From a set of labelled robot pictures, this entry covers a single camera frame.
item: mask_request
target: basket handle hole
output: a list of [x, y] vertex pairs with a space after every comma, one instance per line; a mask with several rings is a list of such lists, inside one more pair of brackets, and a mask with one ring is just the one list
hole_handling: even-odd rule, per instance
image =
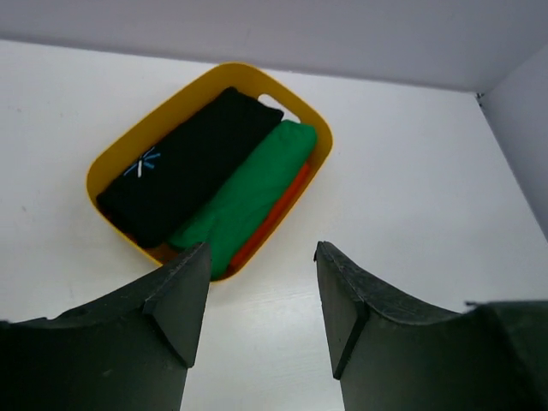
[[291, 120], [292, 122], [301, 122], [301, 119], [295, 115], [295, 113], [285, 106], [281, 105], [275, 98], [269, 94], [261, 94], [257, 98], [262, 104], [272, 107], [273, 109], [279, 109], [283, 111], [283, 120]]

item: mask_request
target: white wall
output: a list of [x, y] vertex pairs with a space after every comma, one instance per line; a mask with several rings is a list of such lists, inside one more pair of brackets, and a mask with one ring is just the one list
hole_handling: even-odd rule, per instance
[[548, 238], [548, 44], [487, 93], [482, 104]]
[[546, 0], [0, 0], [0, 37], [484, 91], [547, 18]]

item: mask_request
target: folded clothing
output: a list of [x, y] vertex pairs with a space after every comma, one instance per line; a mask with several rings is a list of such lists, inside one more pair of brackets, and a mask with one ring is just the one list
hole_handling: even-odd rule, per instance
[[311, 126], [281, 122], [168, 243], [184, 249], [196, 242], [208, 242], [211, 277], [221, 277], [232, 257], [295, 179], [316, 139]]
[[295, 177], [289, 188], [285, 190], [282, 197], [280, 197], [276, 204], [272, 206], [265, 221], [263, 221], [253, 235], [249, 237], [246, 243], [241, 246], [234, 257], [232, 257], [232, 260], [229, 263], [229, 271], [234, 272], [241, 268], [253, 250], [265, 239], [266, 234], [271, 230], [283, 211], [295, 198], [302, 185], [305, 183], [309, 170], [310, 166], [306, 163], [301, 167], [299, 174], [297, 174], [297, 177]]
[[137, 158], [98, 205], [140, 247], [156, 247], [212, 198], [282, 117], [227, 88]]

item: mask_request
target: yellow basket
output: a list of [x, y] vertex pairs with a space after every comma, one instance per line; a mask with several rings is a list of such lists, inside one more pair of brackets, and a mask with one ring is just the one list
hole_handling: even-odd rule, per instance
[[[242, 268], [270, 237], [295, 202], [301, 197], [324, 163], [333, 145], [329, 126], [312, 107], [269, 75], [249, 64], [224, 63], [212, 68], [134, 125], [93, 162], [87, 173], [87, 193], [95, 209], [103, 216], [97, 207], [96, 198], [98, 194], [103, 192], [140, 154], [158, 143], [166, 134], [186, 121], [192, 114], [212, 101], [222, 90], [229, 86], [234, 86], [238, 91], [254, 98], [258, 98], [263, 94], [269, 95], [299, 117], [302, 123], [314, 126], [318, 134], [318, 143], [307, 160], [310, 169], [306, 181], [302, 184], [298, 194], [281, 213], [276, 223], [272, 225], [255, 249], [248, 255], [246, 261], [240, 267]], [[153, 249], [139, 247], [128, 235], [122, 233], [105, 216], [103, 217], [118, 234], [155, 263], [161, 265], [176, 256], [176, 252], [167, 244]]]

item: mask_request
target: green folded cloth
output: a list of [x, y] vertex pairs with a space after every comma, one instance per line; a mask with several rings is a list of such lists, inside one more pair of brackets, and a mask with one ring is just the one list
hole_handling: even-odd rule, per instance
[[196, 242], [208, 242], [211, 278], [221, 277], [232, 257], [299, 174], [316, 139], [312, 126], [281, 122], [168, 243], [184, 249]]

